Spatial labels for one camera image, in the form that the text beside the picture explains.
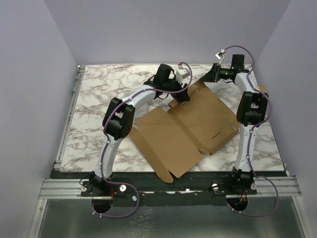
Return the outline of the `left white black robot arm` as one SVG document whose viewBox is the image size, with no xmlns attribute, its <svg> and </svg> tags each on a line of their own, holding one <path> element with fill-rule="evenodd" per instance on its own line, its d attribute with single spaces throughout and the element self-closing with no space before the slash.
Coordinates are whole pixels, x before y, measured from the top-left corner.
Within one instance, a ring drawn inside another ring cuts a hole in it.
<svg viewBox="0 0 317 238">
<path fill-rule="evenodd" d="M 190 100 L 187 89 L 193 80 L 190 66 L 181 62 L 177 69 L 160 64 L 156 73 L 146 80 L 136 92 L 122 98 L 112 98 L 103 119 L 104 142 L 97 168 L 89 175 L 89 183 L 97 195 L 105 195 L 111 184 L 134 186 L 123 182 L 111 182 L 113 163 L 118 148 L 133 126 L 135 112 L 161 94 L 171 95 L 178 102 Z"/>
</svg>

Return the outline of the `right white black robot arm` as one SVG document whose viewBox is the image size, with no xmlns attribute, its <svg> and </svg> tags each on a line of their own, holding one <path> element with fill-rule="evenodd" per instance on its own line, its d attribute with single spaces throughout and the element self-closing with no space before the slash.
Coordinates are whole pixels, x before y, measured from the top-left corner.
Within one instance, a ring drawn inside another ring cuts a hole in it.
<svg viewBox="0 0 317 238">
<path fill-rule="evenodd" d="M 265 121 L 268 104 L 267 94 L 261 93 L 259 87 L 251 81 L 251 72 L 245 69 L 244 58 L 241 54 L 233 55 L 230 68 L 214 63 L 211 70 L 200 78 L 201 82 L 208 83 L 231 80 L 242 93 L 236 113 L 236 119 L 240 123 L 239 150 L 231 175 L 225 184 L 234 194 L 251 188 L 254 183 L 252 161 L 255 140 L 260 125 Z"/>
</svg>

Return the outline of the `brown cardboard box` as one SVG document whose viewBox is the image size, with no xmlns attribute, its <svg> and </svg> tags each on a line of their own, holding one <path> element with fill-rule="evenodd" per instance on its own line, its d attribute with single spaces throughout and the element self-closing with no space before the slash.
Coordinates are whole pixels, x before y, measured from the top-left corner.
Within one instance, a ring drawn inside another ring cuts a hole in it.
<svg viewBox="0 0 317 238">
<path fill-rule="evenodd" d="M 189 87 L 190 101 L 172 100 L 168 111 L 156 107 L 136 120 L 130 138 L 157 176 L 172 183 L 203 154 L 213 155 L 239 132 L 233 111 L 203 82 Z"/>
</svg>

